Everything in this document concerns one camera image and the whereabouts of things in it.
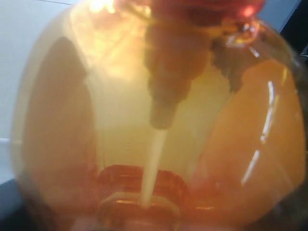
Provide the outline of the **orange soap pump bottle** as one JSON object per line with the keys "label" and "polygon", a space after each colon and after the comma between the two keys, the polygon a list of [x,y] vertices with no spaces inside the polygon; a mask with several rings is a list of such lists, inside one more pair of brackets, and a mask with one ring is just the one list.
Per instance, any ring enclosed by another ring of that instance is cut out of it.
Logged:
{"label": "orange soap pump bottle", "polygon": [[12,164],[38,231],[298,231],[308,80],[263,0],[82,0],[23,72]]}

